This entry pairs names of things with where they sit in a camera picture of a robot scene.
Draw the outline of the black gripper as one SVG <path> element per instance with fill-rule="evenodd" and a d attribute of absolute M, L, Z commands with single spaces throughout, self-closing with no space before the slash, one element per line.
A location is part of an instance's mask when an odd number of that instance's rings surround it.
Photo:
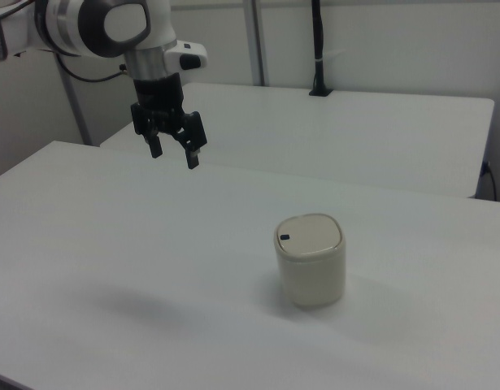
<path fill-rule="evenodd" d="M 137 102 L 131 105 L 134 130 L 145 139 L 152 158 L 163 155 L 159 134 L 174 138 L 185 149 L 188 168 L 199 165 L 200 149 L 207 144 L 202 119 L 197 111 L 185 113 L 180 75 L 158 80 L 133 81 Z"/>

